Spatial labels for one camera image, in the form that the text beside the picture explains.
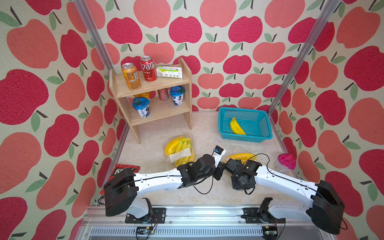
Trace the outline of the yellow bananas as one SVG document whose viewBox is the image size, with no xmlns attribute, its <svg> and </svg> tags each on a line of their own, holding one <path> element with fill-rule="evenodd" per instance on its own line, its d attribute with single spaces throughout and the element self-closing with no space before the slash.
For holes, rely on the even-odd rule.
<svg viewBox="0 0 384 240">
<path fill-rule="evenodd" d="M 232 132 L 236 135 L 243 135 L 243 136 L 246 135 L 245 131 L 240 127 L 236 118 L 232 118 L 232 121 L 230 122 L 230 128 Z"/>
</svg>

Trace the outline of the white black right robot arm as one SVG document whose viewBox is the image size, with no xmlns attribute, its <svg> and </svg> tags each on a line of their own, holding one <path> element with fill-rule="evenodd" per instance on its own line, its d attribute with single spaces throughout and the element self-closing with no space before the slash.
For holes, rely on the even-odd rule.
<svg viewBox="0 0 384 240">
<path fill-rule="evenodd" d="M 277 190 L 301 203 L 307 208 L 306 215 L 319 229 L 338 235 L 346 222 L 343 220 L 345 204 L 334 187 L 321 180 L 319 183 L 307 182 L 270 170 L 259 162 L 252 160 L 244 164 L 239 160 L 229 159 L 218 163 L 218 169 L 227 171 L 234 182 L 248 190 L 256 184 Z"/>
</svg>

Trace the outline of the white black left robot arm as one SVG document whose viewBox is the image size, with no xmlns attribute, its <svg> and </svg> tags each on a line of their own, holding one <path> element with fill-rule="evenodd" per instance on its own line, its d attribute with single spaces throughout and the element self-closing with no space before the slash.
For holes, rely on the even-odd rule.
<svg viewBox="0 0 384 240">
<path fill-rule="evenodd" d="M 139 174 L 124 169 L 104 185 L 106 216 L 122 213 L 143 219 L 152 214 L 150 200 L 141 196 L 161 190 L 193 187 L 197 182 L 211 177 L 221 162 L 222 156 L 203 155 L 195 162 L 178 166 L 170 171 Z"/>
</svg>

